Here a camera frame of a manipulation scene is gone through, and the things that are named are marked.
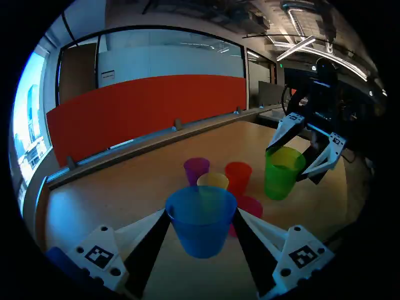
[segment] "orange wall panel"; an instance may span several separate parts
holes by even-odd
[[[183,124],[246,109],[246,80],[219,75],[149,77],[98,88],[47,113],[60,166],[119,143]]]

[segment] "purple plastic cup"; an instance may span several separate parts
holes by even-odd
[[[210,170],[210,162],[203,157],[190,158],[184,162],[183,167],[186,171],[187,181],[191,187],[197,186],[197,179]]]

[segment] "wooden table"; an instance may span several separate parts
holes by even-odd
[[[283,229],[301,224],[323,240],[345,222],[347,185],[341,158],[318,185],[306,179],[289,196],[273,201],[264,194],[265,149],[275,129],[237,121],[170,144],[63,185],[50,194],[47,246],[69,251],[100,224],[115,230],[164,207],[167,197],[188,185],[184,162],[210,160],[210,170],[224,172],[232,161],[249,164],[246,195],[258,199],[263,219]],[[309,142],[295,137],[287,145],[301,152]],[[221,253],[195,259],[183,250],[170,226],[144,291],[145,299],[256,299],[237,239],[228,237]]]

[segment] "glass wall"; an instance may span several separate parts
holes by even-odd
[[[244,77],[241,47],[197,33],[135,29],[101,36],[98,87],[155,76]]]
[[[18,83],[13,109],[15,152],[23,179],[28,183],[47,149],[40,130],[40,85],[46,58],[32,53]]]
[[[259,85],[263,83],[275,82],[275,64],[269,59],[261,56],[254,51],[247,51],[247,63],[248,63],[248,82],[249,82],[249,102],[248,106],[250,109],[258,108],[260,105],[262,95],[259,93]]]

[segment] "yellow plastic cup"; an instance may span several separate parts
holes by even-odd
[[[197,186],[217,187],[226,190],[229,185],[228,178],[222,173],[206,173],[197,179]]]
[[[201,186],[216,187],[226,190],[229,185],[229,179],[222,173],[205,173],[197,179],[198,192],[202,199],[202,209],[211,213],[215,210],[221,210],[219,204],[216,203],[215,193],[209,189],[201,188]]]

